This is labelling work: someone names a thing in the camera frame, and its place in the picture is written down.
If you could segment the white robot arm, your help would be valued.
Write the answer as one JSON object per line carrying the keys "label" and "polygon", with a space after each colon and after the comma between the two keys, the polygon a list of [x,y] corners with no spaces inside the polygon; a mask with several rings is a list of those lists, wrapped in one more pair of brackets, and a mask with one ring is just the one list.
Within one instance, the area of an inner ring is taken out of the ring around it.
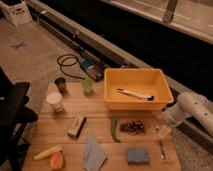
{"label": "white robot arm", "polygon": [[213,136],[213,113],[208,109],[208,99],[200,94],[182,92],[177,96],[176,103],[161,112],[157,118],[162,123],[156,133],[157,140],[164,139],[187,118],[194,117]]}

